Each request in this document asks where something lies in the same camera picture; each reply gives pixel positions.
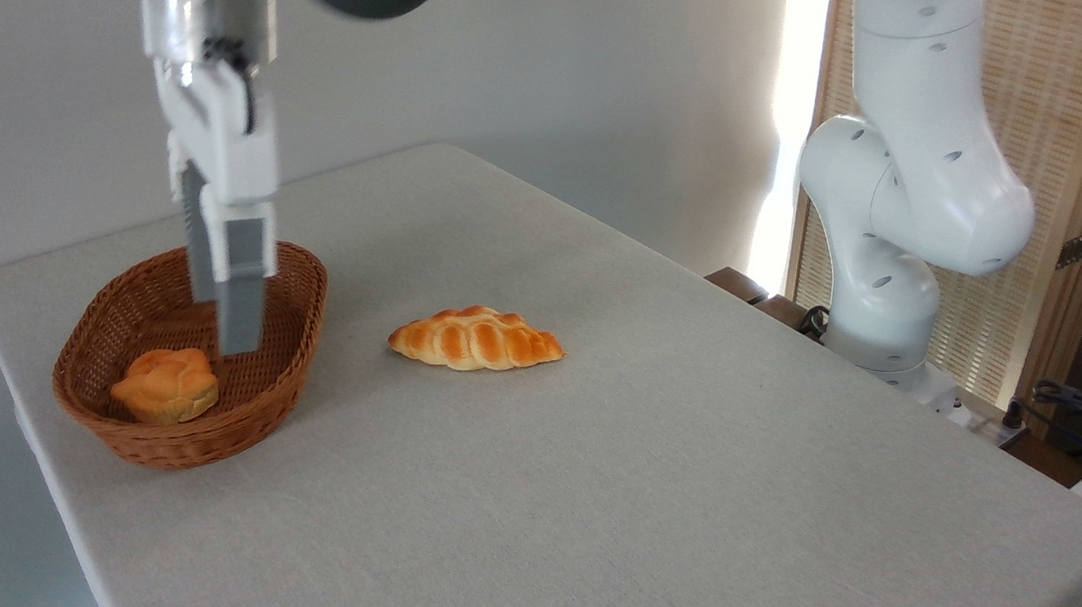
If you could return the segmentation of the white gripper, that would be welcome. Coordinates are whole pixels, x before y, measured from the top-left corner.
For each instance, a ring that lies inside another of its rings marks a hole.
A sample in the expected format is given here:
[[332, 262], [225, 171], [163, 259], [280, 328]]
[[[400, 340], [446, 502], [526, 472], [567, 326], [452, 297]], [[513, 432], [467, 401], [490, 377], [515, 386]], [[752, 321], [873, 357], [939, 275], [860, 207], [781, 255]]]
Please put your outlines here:
[[183, 207], [193, 302], [216, 302], [222, 356], [258, 351], [266, 283], [278, 272], [276, 102], [252, 67], [151, 63], [170, 129], [168, 176]]

